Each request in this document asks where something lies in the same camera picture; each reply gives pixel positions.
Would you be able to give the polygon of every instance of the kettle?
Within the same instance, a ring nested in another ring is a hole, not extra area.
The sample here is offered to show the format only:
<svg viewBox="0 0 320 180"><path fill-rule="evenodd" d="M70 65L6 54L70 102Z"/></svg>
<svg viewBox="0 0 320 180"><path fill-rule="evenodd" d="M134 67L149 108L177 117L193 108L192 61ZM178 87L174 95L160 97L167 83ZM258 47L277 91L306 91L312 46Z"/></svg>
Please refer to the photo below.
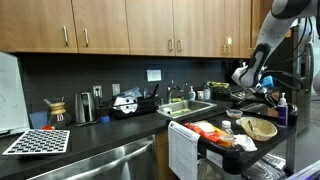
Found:
<svg viewBox="0 0 320 180"><path fill-rule="evenodd" d="M96 123L95 107L90 92L81 92L75 96L76 126Z"/></svg>

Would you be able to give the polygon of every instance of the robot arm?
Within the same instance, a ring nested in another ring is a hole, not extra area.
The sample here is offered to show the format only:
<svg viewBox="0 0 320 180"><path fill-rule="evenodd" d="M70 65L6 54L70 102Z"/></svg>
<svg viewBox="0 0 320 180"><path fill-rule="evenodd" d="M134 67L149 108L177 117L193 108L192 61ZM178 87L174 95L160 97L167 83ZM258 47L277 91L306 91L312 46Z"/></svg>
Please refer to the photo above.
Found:
<svg viewBox="0 0 320 180"><path fill-rule="evenodd" d="M295 19L318 16L318 1L274 0L259 32L257 47L249 65L238 68L232 79L238 85L256 91L268 57L284 39Z"/></svg>

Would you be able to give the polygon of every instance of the whiteboard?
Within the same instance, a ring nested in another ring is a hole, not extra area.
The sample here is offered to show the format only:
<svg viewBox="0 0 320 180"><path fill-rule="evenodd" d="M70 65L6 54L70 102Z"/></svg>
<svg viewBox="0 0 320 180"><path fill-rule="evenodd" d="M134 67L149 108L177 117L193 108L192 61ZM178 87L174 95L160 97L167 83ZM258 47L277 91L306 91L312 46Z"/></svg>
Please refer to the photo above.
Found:
<svg viewBox="0 0 320 180"><path fill-rule="evenodd" d="M0 137L28 129L18 58L0 52Z"/></svg>

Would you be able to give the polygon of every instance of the checkerboard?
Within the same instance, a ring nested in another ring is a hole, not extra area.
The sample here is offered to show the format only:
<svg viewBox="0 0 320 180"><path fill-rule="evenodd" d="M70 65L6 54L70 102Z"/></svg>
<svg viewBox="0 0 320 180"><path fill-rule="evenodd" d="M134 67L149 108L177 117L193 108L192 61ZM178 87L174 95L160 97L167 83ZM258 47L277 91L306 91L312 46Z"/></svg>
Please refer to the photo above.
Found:
<svg viewBox="0 0 320 180"><path fill-rule="evenodd" d="M2 155L59 154L67 150L70 131L28 130L24 132Z"/></svg>

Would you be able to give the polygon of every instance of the snack package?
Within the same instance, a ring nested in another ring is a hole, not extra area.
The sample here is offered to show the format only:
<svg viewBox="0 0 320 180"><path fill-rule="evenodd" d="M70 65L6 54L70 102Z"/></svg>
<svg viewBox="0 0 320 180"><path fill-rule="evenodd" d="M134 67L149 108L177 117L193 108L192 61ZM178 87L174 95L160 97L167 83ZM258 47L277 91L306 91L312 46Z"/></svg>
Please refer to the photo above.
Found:
<svg viewBox="0 0 320 180"><path fill-rule="evenodd" d="M202 137L217 143L219 141L220 129L209 123L208 121L198 121L195 123L184 124L188 129L200 134Z"/></svg>

